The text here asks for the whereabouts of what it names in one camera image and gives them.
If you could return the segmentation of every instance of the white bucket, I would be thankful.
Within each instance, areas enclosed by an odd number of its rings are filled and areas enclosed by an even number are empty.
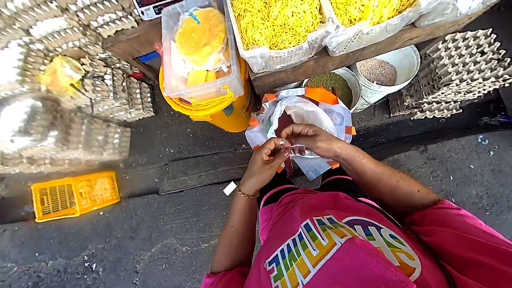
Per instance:
[[[418,73],[420,65],[420,56],[418,49],[414,45],[403,47],[397,50],[390,51],[385,54],[375,56],[374,58],[387,61],[396,68],[396,83],[393,86],[381,86],[370,82],[361,75],[357,69],[357,63],[350,65],[350,69],[361,83],[361,101],[354,111],[359,112],[368,106],[374,104],[386,95],[398,91],[405,87],[412,78]]]
[[[350,112],[354,112],[354,109],[357,107],[357,104],[359,104],[359,101],[361,100],[361,84],[359,83],[359,80],[357,79],[354,72],[345,67],[332,70],[331,72],[340,75],[347,81],[350,90],[352,90],[352,104],[350,104],[350,107],[347,108],[350,110]],[[302,82],[302,87],[304,87],[307,80],[309,80],[309,78]]]

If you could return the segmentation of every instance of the woman's left hand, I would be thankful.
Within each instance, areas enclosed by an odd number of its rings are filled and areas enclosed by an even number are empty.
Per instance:
[[[279,150],[282,140],[283,149]],[[249,196],[257,195],[258,190],[272,179],[279,166],[290,156],[290,147],[290,142],[282,138],[270,138],[258,147],[240,181],[240,191]]]

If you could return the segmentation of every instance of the yellow plastic crate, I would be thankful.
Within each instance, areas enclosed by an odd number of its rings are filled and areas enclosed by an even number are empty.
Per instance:
[[[121,201],[114,171],[36,183],[30,188],[36,222],[76,217]]]

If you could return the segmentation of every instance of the wooden table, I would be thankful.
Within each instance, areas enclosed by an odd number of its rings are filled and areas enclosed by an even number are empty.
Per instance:
[[[317,74],[346,67],[373,56],[453,33],[473,21],[484,11],[481,10],[455,21],[439,25],[421,28],[409,25],[383,41],[338,57],[329,56],[329,53],[324,48],[304,63],[284,71],[254,73],[249,70],[252,84],[256,92],[259,95],[263,95],[286,84],[302,81]],[[158,18],[141,22],[134,29],[118,31],[114,36],[105,39],[103,46],[107,51],[112,52],[120,59],[138,68],[151,79],[158,81],[158,71],[142,63],[137,57],[154,51],[154,43],[161,41],[161,19]]]
[[[138,27],[117,31],[114,36],[103,40],[105,50],[128,62],[158,81],[158,71],[139,61],[137,57],[153,52],[155,43],[162,42],[162,21],[160,18],[143,21]]]
[[[271,93],[275,88],[302,81],[320,73],[326,73],[341,67],[346,67],[355,62],[389,51],[453,33],[473,21],[483,12],[485,12],[485,10],[439,25],[431,25],[421,28],[409,25],[383,41],[337,57],[331,57],[326,48],[323,48],[319,53],[315,54],[313,57],[298,66],[277,72],[254,73],[252,70],[249,70],[249,74],[252,84],[254,85],[254,89],[259,95]]]

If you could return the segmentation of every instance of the woman's right hand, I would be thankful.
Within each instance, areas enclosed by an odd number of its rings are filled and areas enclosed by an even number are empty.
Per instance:
[[[312,124],[291,124],[282,130],[281,138],[287,139],[292,145],[304,145],[326,159],[338,158],[344,146],[350,145]],[[293,152],[304,154],[304,151],[298,150],[297,147],[293,148]]]

